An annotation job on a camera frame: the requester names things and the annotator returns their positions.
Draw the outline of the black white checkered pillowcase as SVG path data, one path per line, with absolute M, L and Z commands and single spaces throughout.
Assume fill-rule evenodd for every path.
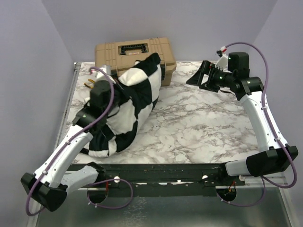
M 121 76 L 109 76 L 115 95 L 120 97 L 119 104 L 109 112 L 106 124 L 81 153 L 107 158 L 127 149 L 158 102 L 161 76 L 160 56 L 156 52 L 145 60 L 136 60 Z

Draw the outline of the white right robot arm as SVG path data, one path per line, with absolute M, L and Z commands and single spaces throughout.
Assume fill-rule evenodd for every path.
M 221 184 L 228 185 L 239 175 L 258 177 L 283 172 L 290 166 L 290 160 L 297 157 L 297 147 L 288 144 L 271 111 L 262 103 L 263 83 L 258 77 L 250 77 L 247 53 L 223 53 L 216 64 L 203 61 L 186 83 L 212 92 L 228 88 L 244 108 L 253 127 L 259 153 L 225 163 L 217 174 Z

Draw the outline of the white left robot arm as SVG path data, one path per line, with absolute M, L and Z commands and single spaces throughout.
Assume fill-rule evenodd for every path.
M 29 210 L 31 199 L 53 212 L 70 193 L 89 184 L 95 187 L 103 184 L 105 176 L 95 164 L 89 164 L 70 175 L 66 171 L 84 146 L 101 131 L 108 113 L 115 105 L 113 83 L 97 81 L 90 91 L 89 105 L 77 113 L 64 140 L 34 173 L 25 173 L 21 177 L 20 181 L 27 192 L 27 215 L 32 215 Z

